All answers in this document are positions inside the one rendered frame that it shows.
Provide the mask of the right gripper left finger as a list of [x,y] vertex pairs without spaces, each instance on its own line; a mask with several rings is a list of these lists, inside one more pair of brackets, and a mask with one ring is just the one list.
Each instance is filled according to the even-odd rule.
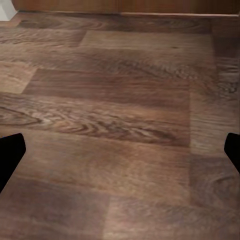
[[25,141],[21,133],[0,138],[0,193],[25,152]]

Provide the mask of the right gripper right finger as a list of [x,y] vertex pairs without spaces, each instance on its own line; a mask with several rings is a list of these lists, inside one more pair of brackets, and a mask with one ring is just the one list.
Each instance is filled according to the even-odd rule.
[[225,141],[224,150],[240,172],[240,135],[229,133]]

